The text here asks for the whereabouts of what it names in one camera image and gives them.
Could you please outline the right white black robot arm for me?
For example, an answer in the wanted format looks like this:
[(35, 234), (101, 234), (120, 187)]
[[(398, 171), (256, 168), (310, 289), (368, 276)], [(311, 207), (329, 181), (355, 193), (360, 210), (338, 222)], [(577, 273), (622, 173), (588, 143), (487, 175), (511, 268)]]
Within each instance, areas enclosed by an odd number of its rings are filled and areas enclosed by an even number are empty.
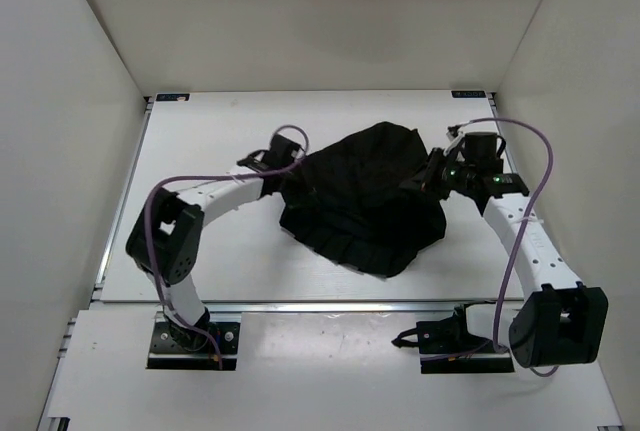
[(517, 276), (524, 304), (507, 310), (502, 297), (467, 303), (439, 321), (419, 321), (393, 345), (416, 348), (424, 361), (455, 361), (475, 353), (505, 352), (521, 367), (589, 364), (598, 355), (608, 299), (561, 258), (538, 221), (537, 194), (504, 170), (505, 141), (484, 136), (435, 148), (404, 187), (439, 200), (453, 192), (471, 199), (509, 254), (507, 277)]

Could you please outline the black skirt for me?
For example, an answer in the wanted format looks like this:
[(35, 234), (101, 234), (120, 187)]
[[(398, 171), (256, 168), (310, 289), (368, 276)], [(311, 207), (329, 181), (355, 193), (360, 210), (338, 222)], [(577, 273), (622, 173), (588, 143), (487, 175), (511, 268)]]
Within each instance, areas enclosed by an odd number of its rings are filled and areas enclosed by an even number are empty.
[(380, 122), (353, 133), (284, 180), (279, 224), (335, 264), (395, 277), (446, 234), (439, 199), (412, 181), (427, 157), (415, 129)]

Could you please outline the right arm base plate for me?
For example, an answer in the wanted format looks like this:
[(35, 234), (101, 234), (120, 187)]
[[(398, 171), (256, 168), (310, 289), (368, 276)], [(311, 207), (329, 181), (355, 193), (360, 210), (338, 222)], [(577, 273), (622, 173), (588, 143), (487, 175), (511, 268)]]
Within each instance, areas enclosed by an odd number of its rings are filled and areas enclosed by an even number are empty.
[(509, 374), (514, 365), (508, 354), (498, 354), (485, 338), (470, 334), (456, 316), (438, 321), (418, 321), (400, 332), (391, 344), (416, 349), (423, 375)]

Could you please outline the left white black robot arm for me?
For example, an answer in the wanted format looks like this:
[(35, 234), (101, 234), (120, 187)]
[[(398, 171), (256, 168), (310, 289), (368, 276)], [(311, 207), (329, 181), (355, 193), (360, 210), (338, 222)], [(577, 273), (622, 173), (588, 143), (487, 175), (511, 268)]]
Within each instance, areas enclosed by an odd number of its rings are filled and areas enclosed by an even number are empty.
[(277, 192), (287, 168), (256, 172), (234, 167), (219, 176), (175, 176), (150, 191), (125, 251), (154, 285), (174, 336), (188, 349), (214, 338), (209, 312), (191, 272), (204, 228), (239, 207)]

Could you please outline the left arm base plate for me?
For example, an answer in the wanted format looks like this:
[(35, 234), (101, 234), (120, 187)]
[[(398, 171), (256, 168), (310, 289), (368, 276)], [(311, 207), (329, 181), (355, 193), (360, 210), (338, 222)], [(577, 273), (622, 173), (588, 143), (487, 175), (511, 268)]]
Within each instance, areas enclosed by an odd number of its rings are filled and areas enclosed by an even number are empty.
[(157, 313), (149, 342), (146, 368), (150, 370), (235, 371), (241, 329), (240, 314), (214, 313), (208, 333), (211, 341), (190, 330), (182, 332)]

